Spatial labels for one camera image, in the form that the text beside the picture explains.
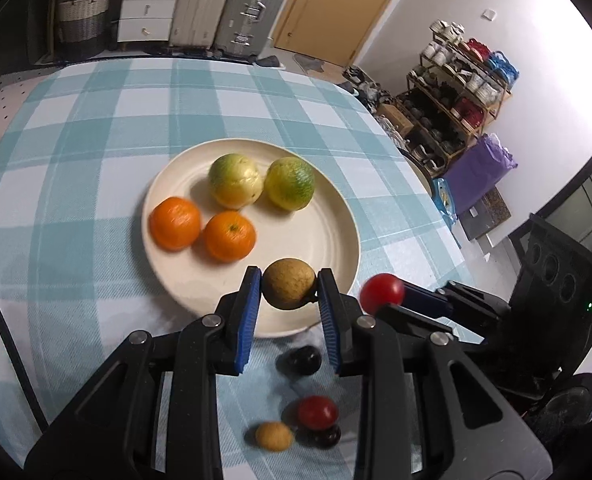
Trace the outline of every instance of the tablecloth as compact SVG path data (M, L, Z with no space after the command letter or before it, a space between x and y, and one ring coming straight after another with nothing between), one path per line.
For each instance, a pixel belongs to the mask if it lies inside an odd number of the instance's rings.
M470 282L407 162L337 86L212 60L68 66L31 92L0 141L0 306L48 420L129 332L161 335L192 319L149 267L140 208L171 157L223 137L284 146L337 186L361 238L352 293L377 272L428 288ZM280 376L276 356L303 341L320 346L319 328L257 340L240 378L218 378L226 478L351 478L358 383L327 366L296 383ZM291 400L314 392L339 404L340 446L267 454L244 440L251 425L278 420ZM38 436L0 340L0 443L23 463Z

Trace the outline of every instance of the tangerine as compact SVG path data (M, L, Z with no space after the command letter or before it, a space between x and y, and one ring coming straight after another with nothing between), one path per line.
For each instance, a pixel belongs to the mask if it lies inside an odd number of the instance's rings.
M202 232L209 253L221 262L242 260L255 245L252 222L236 211L212 217Z
M181 251L201 233L201 212L193 202L171 196L150 213L149 232L161 249Z

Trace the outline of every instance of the doormat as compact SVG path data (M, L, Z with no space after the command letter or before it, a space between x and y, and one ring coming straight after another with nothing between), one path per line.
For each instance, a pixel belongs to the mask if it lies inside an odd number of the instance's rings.
M304 54L294 54L294 61L298 63L303 72L308 77L322 79L330 83L338 84L346 81L343 76L343 67L333 63L327 63L322 59L305 56Z

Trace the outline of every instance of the door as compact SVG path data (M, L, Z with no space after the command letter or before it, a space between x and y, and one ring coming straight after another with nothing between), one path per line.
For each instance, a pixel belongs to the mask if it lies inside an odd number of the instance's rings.
M294 0L275 46L344 66L388 0Z

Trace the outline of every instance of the beige round plate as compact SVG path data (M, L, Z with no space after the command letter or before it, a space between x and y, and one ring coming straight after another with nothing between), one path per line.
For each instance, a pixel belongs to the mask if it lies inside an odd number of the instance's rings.
M349 292L361 255L358 229L345 199L316 168L316 192L306 208L284 212L263 193L256 203L241 210L253 223L257 237L252 252L239 262L214 261L206 253L202 238L179 253L167 253L157 247L149 235L147 219L164 199L182 196L192 200L201 210L203 227L223 211L209 193L207 172L214 160L227 153L249 156L262 174L277 158L294 155L258 140L220 139L198 144L167 164L149 188L142 215L145 252L167 292L184 307L204 316L216 309L221 296L238 290L247 266L258 266L264 271L275 260L287 257L307 262L316 272L330 267L340 292ZM288 336L318 322L317 304L284 311L269 306L262 298L255 336Z

